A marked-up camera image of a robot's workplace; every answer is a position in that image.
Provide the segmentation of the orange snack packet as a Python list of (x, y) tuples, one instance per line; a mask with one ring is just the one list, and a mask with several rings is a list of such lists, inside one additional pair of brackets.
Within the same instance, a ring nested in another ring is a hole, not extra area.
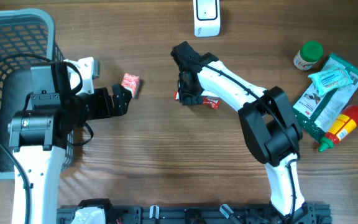
[(137, 93), (139, 91), (140, 88), (140, 84), (141, 84), (141, 79), (139, 76), (136, 75), (131, 75), (129, 73), (125, 73), (122, 79), (122, 83), (121, 85), (129, 90), (132, 94), (133, 98), (136, 98)]

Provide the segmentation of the red snack bar wrapper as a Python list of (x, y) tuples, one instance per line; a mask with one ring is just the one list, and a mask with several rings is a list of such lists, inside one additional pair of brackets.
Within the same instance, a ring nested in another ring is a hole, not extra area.
[[(180, 96), (179, 96), (179, 93), (177, 91), (175, 92), (175, 100), (176, 101), (180, 100)], [(217, 110), (219, 108), (220, 101), (219, 100), (214, 100), (212, 98), (208, 98), (207, 96), (204, 96), (202, 104), (203, 105), (209, 105), (212, 109)]]

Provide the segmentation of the green lid spice jar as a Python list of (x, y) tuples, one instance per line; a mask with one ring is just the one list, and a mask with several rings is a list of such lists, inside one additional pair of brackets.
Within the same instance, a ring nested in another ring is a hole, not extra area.
[(294, 66), (302, 71), (311, 69), (323, 56), (323, 46), (314, 40), (307, 41), (294, 56)]

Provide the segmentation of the mint wet wipes pack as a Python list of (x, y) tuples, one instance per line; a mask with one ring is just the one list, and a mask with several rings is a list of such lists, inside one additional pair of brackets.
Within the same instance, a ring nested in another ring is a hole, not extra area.
[(308, 75), (319, 97), (331, 90), (353, 84), (349, 73), (338, 65), (333, 65), (326, 70)]

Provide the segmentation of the green 3M gloves package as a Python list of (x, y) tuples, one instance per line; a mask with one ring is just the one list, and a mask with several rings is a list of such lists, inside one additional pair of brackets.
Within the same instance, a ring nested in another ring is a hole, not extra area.
[(311, 84), (293, 105), (300, 126), (316, 141), (325, 135), (358, 89), (358, 68), (342, 57), (330, 54), (323, 70), (336, 65), (348, 72), (352, 84), (331, 90), (322, 97)]

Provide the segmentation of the red sauce bottle green cap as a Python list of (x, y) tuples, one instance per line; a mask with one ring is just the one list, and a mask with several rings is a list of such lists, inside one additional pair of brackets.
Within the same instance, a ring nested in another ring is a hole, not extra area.
[(331, 127), (320, 139), (319, 152), (332, 149), (358, 126), (358, 106), (349, 105), (337, 116)]

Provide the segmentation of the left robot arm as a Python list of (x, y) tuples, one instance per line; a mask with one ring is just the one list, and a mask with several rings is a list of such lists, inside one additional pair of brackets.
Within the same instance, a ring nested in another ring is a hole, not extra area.
[(120, 84), (92, 90), (70, 62), (38, 63), (30, 68), (32, 92), (26, 107), (13, 116), (9, 147), (18, 163), (15, 169), (13, 223), (55, 223), (58, 183), (69, 135), (88, 121), (127, 113), (132, 93)]

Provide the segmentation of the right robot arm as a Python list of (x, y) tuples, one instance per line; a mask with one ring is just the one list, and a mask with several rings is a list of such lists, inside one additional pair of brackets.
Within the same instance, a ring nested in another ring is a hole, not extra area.
[(200, 55), (187, 41), (170, 55), (179, 69), (182, 105), (200, 105), (215, 96), (237, 112), (248, 150), (267, 171), (273, 222), (296, 223), (305, 217), (308, 209), (296, 171), (303, 134), (287, 94), (277, 86), (267, 90), (245, 81), (217, 56)]

